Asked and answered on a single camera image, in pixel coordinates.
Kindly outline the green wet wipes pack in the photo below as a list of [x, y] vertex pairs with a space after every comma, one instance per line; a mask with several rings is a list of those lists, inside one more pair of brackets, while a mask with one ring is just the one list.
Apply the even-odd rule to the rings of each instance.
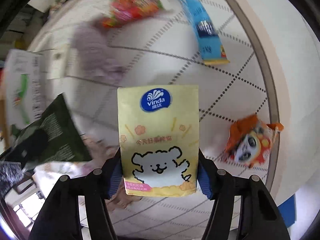
[[59, 94], [39, 120], [20, 129], [11, 125], [13, 142], [1, 161], [31, 169], [51, 161], [84, 162], [92, 157], [76, 129], [63, 94]]

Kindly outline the white booklet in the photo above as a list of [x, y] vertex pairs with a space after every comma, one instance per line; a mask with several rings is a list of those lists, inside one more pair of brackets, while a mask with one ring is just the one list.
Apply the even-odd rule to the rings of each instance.
[[5, 104], [7, 125], [25, 128], [41, 117], [41, 54], [12, 49], [5, 61]]

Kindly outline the red snack bag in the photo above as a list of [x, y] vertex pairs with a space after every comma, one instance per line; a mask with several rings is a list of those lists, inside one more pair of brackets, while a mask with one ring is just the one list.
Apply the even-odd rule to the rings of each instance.
[[154, 16], [164, 10], [161, 0], [111, 0], [109, 11], [101, 19], [103, 27], [120, 28], [128, 23]]

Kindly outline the orange panda snack bag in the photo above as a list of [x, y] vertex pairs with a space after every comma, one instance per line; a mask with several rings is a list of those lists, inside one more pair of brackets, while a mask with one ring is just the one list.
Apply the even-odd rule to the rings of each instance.
[[263, 165], [269, 158], [278, 133], [284, 126], [278, 122], [266, 124], [256, 114], [237, 120], [229, 129], [223, 161], [252, 168]]

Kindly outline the lilac cloth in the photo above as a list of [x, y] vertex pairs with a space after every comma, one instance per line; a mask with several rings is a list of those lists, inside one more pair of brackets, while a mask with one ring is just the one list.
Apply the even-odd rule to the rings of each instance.
[[99, 19], [76, 26], [71, 39], [74, 76], [112, 86], [121, 81], [125, 68], [108, 47], [108, 32]]

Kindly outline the yellow Vinda tissue pack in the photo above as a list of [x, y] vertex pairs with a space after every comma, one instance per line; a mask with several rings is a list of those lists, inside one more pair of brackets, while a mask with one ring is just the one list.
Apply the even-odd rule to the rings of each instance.
[[199, 88], [118, 88], [118, 131], [125, 190], [143, 197], [196, 192]]

